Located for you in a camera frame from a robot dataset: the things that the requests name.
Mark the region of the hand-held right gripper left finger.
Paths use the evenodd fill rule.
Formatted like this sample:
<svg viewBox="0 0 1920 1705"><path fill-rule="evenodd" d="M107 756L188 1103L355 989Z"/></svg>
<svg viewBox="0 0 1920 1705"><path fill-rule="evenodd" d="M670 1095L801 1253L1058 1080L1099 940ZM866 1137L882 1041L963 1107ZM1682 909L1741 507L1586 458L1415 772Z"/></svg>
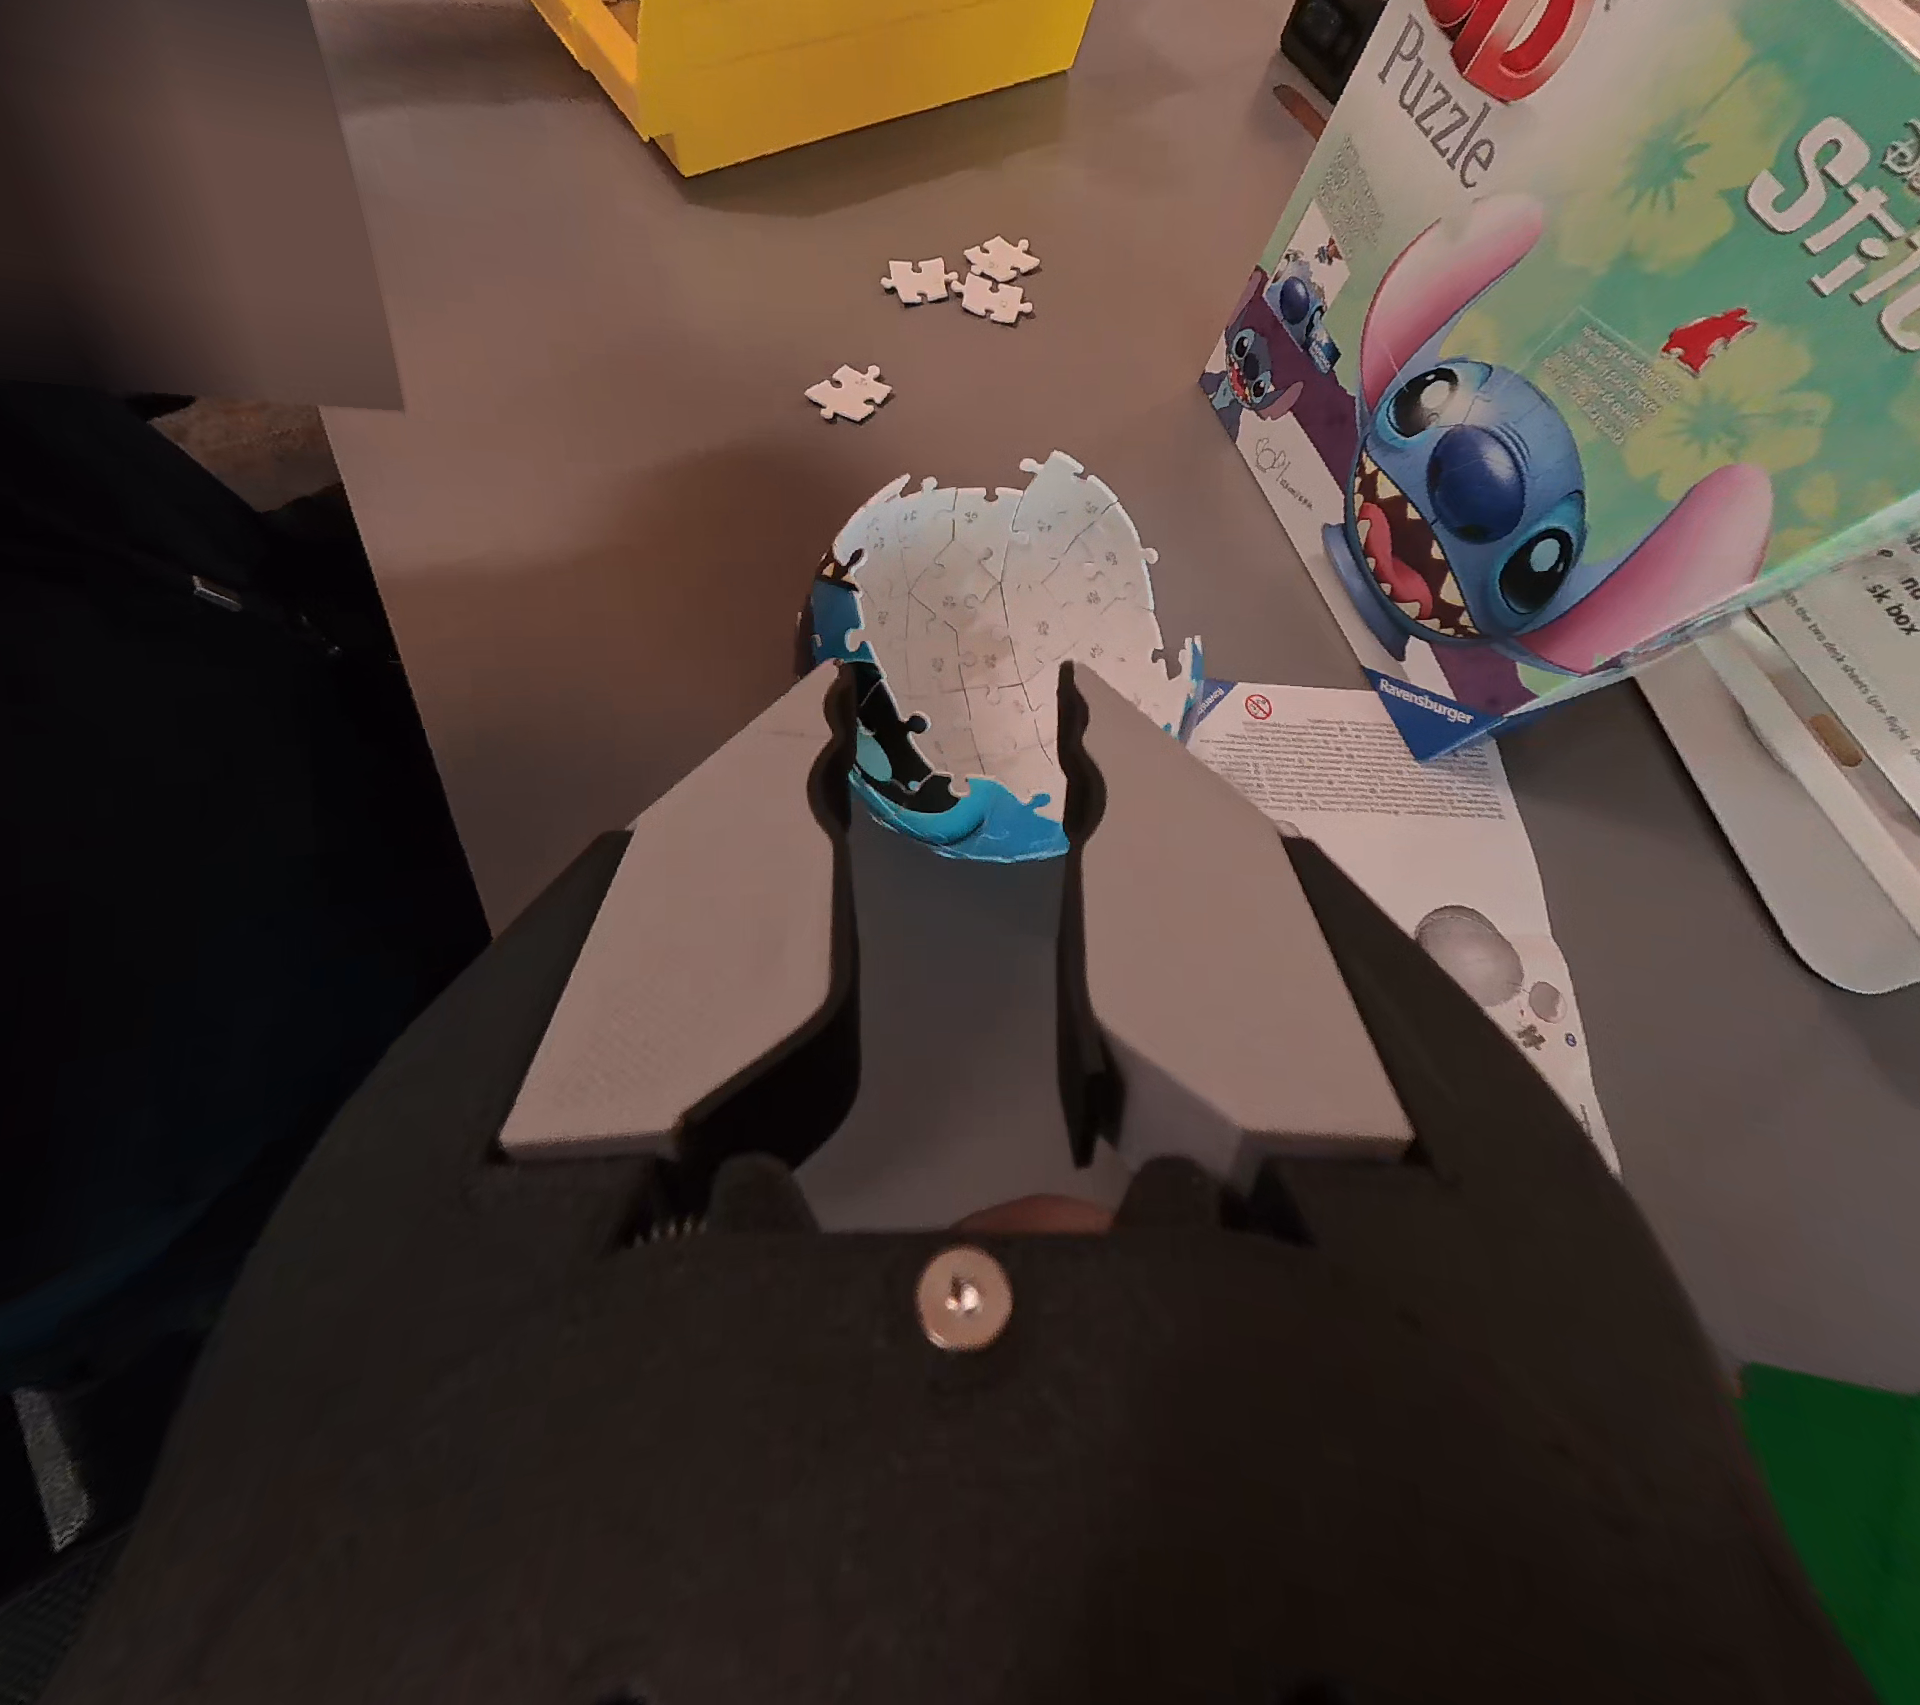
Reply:
<svg viewBox="0 0 1920 1705"><path fill-rule="evenodd" d="M860 1082L856 684L821 665L649 807L503 1122L521 1163L802 1167Z"/></svg>

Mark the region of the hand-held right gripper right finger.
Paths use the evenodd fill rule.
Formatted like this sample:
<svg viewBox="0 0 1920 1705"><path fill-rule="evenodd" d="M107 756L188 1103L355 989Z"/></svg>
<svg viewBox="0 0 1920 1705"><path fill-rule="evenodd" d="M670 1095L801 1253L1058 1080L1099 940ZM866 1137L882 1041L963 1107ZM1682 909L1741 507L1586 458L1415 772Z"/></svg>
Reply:
<svg viewBox="0 0 1920 1705"><path fill-rule="evenodd" d="M1399 1160L1412 1124L1274 820L1088 663L1060 669L1056 743L1075 1165Z"/></svg>

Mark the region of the partly built puzzle ball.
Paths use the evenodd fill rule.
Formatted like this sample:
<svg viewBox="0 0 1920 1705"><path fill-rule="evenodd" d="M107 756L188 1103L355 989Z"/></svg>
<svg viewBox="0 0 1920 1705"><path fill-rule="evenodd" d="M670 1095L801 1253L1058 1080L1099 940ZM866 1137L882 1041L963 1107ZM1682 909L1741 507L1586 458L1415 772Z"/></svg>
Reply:
<svg viewBox="0 0 1920 1705"><path fill-rule="evenodd" d="M998 866L1069 849L1058 678L1069 663L1179 734L1203 644L1164 640L1159 554L1065 450L1015 488L898 477L846 519L802 617L856 687L853 796L940 856Z"/></svg>

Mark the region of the colourful cardboard puzzle box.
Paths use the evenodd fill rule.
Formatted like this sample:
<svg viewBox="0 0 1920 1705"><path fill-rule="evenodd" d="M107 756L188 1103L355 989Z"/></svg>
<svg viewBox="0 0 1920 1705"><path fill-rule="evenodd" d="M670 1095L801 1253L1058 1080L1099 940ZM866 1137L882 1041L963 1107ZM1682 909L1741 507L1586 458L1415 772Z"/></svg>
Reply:
<svg viewBox="0 0 1920 1705"><path fill-rule="evenodd" d="M1384 1L1201 383L1415 758L1916 519L1916 1Z"/></svg>

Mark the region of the white paper leaflet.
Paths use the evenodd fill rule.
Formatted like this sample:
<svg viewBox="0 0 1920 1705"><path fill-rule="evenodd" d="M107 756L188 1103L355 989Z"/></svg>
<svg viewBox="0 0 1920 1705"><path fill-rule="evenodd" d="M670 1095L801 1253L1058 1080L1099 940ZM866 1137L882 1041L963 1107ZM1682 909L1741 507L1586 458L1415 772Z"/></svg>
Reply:
<svg viewBox="0 0 1920 1705"><path fill-rule="evenodd" d="M1203 684L1186 743L1427 949L1621 1171L1573 971L1492 743L1419 763L1369 690L1215 679Z"/></svg>

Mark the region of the black box device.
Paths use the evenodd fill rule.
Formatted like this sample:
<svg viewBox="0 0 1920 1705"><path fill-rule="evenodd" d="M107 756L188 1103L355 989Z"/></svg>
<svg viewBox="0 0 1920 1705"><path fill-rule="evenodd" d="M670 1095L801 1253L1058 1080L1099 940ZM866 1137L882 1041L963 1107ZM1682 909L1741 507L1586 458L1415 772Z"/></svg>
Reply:
<svg viewBox="0 0 1920 1705"><path fill-rule="evenodd" d="M1386 1L1295 0L1279 39L1285 59L1325 99L1339 99Z"/></svg>

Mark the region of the person's dark clothing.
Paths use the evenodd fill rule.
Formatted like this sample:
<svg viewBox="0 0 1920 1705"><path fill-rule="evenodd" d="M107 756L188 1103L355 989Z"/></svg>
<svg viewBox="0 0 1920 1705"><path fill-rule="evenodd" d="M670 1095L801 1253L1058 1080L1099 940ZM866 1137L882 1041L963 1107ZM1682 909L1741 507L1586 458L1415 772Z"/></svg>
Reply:
<svg viewBox="0 0 1920 1705"><path fill-rule="evenodd" d="M142 1498L288 1182L489 925L340 488L261 510L185 397L5 383L5 1597Z"/></svg>

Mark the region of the green plastic bin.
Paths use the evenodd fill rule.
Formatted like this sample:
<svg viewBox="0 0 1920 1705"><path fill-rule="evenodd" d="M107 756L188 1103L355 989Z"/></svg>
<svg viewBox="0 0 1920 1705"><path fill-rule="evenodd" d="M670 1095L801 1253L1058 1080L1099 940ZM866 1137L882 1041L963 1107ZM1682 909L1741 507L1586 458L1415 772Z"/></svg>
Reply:
<svg viewBox="0 0 1920 1705"><path fill-rule="evenodd" d="M1884 1703L1914 1703L1919 1396L1753 1363L1741 1425L1869 1684Z"/></svg>

